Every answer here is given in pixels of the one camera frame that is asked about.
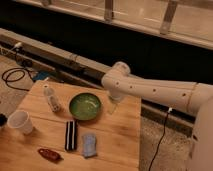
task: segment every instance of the black object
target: black object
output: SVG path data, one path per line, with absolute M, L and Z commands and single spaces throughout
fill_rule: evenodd
M 0 126 L 3 126 L 7 122 L 7 117 L 4 114 L 0 114 Z
M 22 75 L 19 78 L 10 79 L 11 75 L 14 74 L 14 73 L 17 73 L 17 72 L 22 73 Z M 27 73 L 28 76 L 30 77 L 30 79 L 34 82 L 34 80 L 32 79 L 32 76 L 30 74 L 31 72 L 34 72 L 34 71 L 30 71 L 27 68 L 11 68 L 11 69 L 4 71 L 1 78 L 5 82 L 5 84 L 12 89 L 29 91 L 29 89 L 14 87 L 14 86 L 10 85 L 9 83 L 20 81 L 22 78 L 24 78 L 25 73 Z
M 77 149 L 77 123 L 70 121 L 66 123 L 65 150 L 72 151 Z
M 150 163 L 150 165 L 149 165 L 149 171 L 151 171 L 151 169 L 152 169 L 153 162 L 154 162 L 154 160 L 155 160 L 155 158 L 156 158 L 156 156 L 157 156 L 157 154 L 158 154 L 158 151 L 159 151 L 161 142 L 162 142 L 162 140 L 163 140 L 163 138 L 164 138 L 164 136 L 165 136 L 165 133 L 166 133 L 166 122 L 167 122 L 167 120 L 168 120 L 169 114 L 170 114 L 170 112 L 168 111 L 168 112 L 166 113 L 166 117 L 165 117 L 165 120 L 164 120 L 164 123 L 163 123 L 163 134 L 162 134 L 162 136 L 161 136 L 161 138 L 160 138 L 160 140 L 159 140 L 159 142 L 158 142 L 157 149 L 156 149 L 156 151 L 155 151 L 154 157 L 152 158 L 152 161 L 151 161 L 151 163 Z

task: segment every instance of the cable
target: cable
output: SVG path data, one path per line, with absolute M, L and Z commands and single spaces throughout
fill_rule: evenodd
M 16 48 L 16 47 L 14 46 L 14 47 L 12 47 L 10 50 L 8 50 L 6 53 L 4 53 L 3 47 L 2 47 L 2 45 L 0 45 L 1 55 L 3 55 L 3 56 L 9 55 L 10 53 L 12 53 L 12 51 L 13 51 L 15 48 Z
M 17 73 L 17 72 L 20 72 L 22 73 L 22 75 L 19 77 L 19 78 L 16 78 L 16 79 L 9 79 L 11 77 L 12 74 L 14 73 Z M 31 76 L 31 72 L 34 72 L 34 71 L 30 71 L 28 70 L 27 68 L 11 68 L 11 69 L 8 69 L 6 71 L 4 71 L 4 73 L 2 74 L 2 80 L 5 82 L 5 84 L 12 88 L 12 89 L 16 89 L 16 90 L 22 90 L 22 91 L 29 91 L 29 89 L 25 89 L 25 88 L 19 88 L 19 87 L 14 87 L 14 86 L 11 86 L 9 83 L 12 83 L 12 82 L 17 82 L 19 80 L 21 80 L 22 78 L 24 78 L 25 74 L 29 75 L 30 79 L 34 82 L 32 76 Z
M 156 149 L 156 151 L 155 151 L 154 157 L 152 158 L 152 161 L 151 161 L 151 163 L 150 163 L 150 165 L 149 165 L 149 171 L 151 171 L 153 162 L 154 162 L 154 160 L 155 160 L 155 158 L 156 158 L 156 156 L 157 156 L 157 154 L 158 154 L 160 144 L 161 144 L 161 142 L 162 142 L 162 140 L 163 140 L 163 138 L 164 138 L 164 136 L 165 136 L 165 133 L 166 133 L 166 122 L 167 122 L 167 120 L 168 120 L 168 117 L 169 117 L 169 114 L 171 113 L 171 111 L 172 111 L 172 108 L 170 107 L 170 108 L 168 109 L 168 111 L 166 112 L 166 117 L 165 117 L 165 120 L 164 120 L 164 123 L 163 123 L 163 134 L 162 134 L 162 136 L 161 136 L 161 138 L 160 138 L 160 140 L 159 140 L 159 142 L 158 142 L 157 149 Z

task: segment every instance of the bowl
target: bowl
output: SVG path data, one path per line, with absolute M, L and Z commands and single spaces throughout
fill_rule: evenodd
M 73 97 L 69 104 L 72 116 L 77 120 L 94 119 L 101 109 L 100 99 L 92 93 L 80 93 Z

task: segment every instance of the small bottle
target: small bottle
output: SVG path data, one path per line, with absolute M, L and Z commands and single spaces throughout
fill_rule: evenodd
M 44 85 L 44 96 L 53 112 L 58 112 L 61 109 L 61 105 L 54 90 L 48 84 Z

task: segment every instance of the wooden table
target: wooden table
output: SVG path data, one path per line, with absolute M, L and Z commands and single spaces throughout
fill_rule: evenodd
M 37 81 L 18 109 L 28 111 L 34 131 L 23 135 L 4 127 L 0 132 L 0 170 L 2 171 L 137 171 L 139 166 L 140 111 L 139 98 L 127 96 L 113 114 L 107 112 L 109 101 L 103 90 L 48 82 L 55 89 L 63 110 L 51 112 L 43 96 L 44 81 Z M 93 121 L 80 122 L 78 148 L 66 152 L 65 122 L 72 119 L 69 101 L 78 93 L 91 92 L 102 102 L 102 111 Z M 97 156 L 84 159 L 82 135 L 92 132 L 97 137 Z M 64 160 L 58 164 L 42 158 L 37 150 L 49 148 L 57 151 Z

